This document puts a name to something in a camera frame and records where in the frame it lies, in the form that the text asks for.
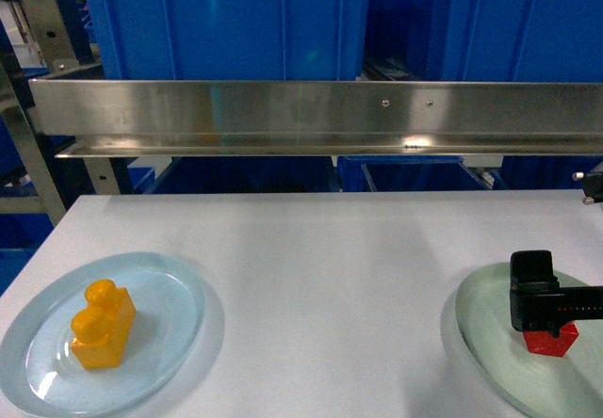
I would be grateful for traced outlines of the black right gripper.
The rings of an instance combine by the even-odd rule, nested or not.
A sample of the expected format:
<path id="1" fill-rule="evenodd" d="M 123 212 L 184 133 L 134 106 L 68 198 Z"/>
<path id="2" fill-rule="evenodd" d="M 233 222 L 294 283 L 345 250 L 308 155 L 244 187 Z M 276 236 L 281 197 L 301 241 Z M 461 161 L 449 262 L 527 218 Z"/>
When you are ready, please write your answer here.
<path id="1" fill-rule="evenodd" d="M 571 322 L 602 318 L 602 288 L 562 287 L 548 250 L 511 255 L 509 299 L 511 325 L 517 331 L 544 331 L 558 338 Z"/>

